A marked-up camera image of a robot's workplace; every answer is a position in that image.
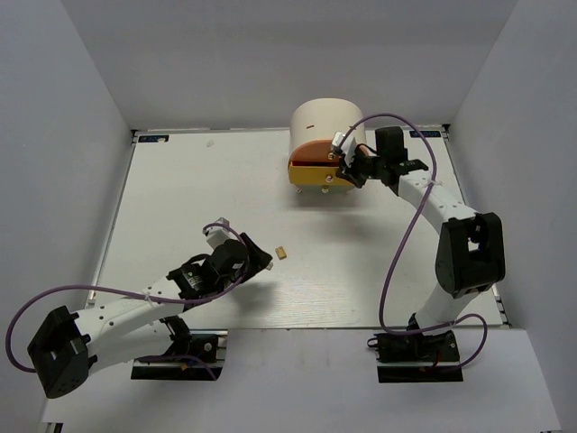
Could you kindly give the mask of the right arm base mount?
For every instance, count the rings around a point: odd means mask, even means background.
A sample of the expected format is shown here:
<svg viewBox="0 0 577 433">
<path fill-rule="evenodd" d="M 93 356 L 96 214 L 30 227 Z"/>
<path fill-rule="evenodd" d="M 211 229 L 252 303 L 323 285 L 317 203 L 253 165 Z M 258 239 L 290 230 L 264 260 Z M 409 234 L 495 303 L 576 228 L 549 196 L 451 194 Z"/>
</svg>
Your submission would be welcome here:
<svg viewBox="0 0 577 433">
<path fill-rule="evenodd" d="M 375 334 L 367 346 L 376 353 L 379 383 L 462 382 L 455 335 L 393 336 Z"/>
</svg>

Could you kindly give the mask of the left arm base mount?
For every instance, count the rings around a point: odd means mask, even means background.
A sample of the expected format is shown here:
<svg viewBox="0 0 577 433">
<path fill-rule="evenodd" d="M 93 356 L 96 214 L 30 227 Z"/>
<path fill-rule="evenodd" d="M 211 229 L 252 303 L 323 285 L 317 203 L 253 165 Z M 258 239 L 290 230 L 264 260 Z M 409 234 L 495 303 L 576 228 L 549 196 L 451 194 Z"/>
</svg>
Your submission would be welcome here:
<svg viewBox="0 0 577 433">
<path fill-rule="evenodd" d="M 228 333 L 193 331 L 188 340 L 174 342 L 160 360 L 134 361 L 136 381 L 213 382 L 223 369 Z"/>
</svg>

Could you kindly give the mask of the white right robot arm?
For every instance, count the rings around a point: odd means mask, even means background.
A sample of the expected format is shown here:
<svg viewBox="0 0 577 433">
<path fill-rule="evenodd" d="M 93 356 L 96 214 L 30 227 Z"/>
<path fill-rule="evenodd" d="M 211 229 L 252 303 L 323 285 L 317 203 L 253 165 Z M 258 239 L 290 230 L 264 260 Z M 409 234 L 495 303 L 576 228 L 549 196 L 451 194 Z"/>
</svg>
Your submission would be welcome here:
<svg viewBox="0 0 577 433">
<path fill-rule="evenodd" d="M 417 331 L 407 337 L 408 351 L 426 360 L 440 347 L 438 335 L 448 331 L 480 293 L 502 281 L 506 273 L 502 223 L 494 213 L 479 213 L 448 192 L 422 161 L 411 160 L 401 128 L 376 131 L 375 155 L 365 145 L 338 132 L 331 152 L 338 160 L 337 177 L 362 188 L 380 180 L 411 204 L 439 235 L 435 258 L 436 285 L 414 315 Z"/>
</svg>

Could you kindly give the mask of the tan eraser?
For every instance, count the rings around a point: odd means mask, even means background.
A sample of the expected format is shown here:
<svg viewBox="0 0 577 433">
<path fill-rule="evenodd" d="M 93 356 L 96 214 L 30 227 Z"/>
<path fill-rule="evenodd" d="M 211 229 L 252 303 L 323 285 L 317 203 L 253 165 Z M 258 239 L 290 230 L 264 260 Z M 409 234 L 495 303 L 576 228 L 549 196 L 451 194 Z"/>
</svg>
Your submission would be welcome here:
<svg viewBox="0 0 577 433">
<path fill-rule="evenodd" d="M 279 246 L 275 249 L 275 253 L 279 260 L 285 260 L 288 258 L 288 254 L 283 246 Z"/>
</svg>

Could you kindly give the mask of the round cream drawer cabinet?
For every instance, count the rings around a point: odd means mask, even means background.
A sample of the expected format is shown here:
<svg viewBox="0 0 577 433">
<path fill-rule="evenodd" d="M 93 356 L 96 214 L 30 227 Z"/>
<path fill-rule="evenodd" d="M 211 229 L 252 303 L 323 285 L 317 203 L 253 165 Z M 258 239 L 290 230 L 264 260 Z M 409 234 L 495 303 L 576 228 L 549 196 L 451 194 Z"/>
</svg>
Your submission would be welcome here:
<svg viewBox="0 0 577 433">
<path fill-rule="evenodd" d="M 339 98 L 318 98 L 299 106 L 289 128 L 289 183 L 307 192 L 353 189 L 351 182 L 336 177 L 338 160 L 329 153 L 333 139 L 342 137 L 362 118 L 357 105 Z"/>
</svg>

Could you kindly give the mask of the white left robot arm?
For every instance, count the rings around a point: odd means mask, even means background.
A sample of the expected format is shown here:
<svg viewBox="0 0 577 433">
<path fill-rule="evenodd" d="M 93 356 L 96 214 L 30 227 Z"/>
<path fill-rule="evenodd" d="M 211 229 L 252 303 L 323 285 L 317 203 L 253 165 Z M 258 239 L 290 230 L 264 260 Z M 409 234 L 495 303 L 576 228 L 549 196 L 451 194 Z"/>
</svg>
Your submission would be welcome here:
<svg viewBox="0 0 577 433">
<path fill-rule="evenodd" d="M 245 233 L 208 242 L 212 253 L 191 257 L 139 293 L 51 311 L 27 348 L 46 397 L 63 397 L 90 375 L 133 360 L 204 368 L 213 378 L 217 338 L 193 333 L 182 316 L 270 269 L 272 257 Z"/>
</svg>

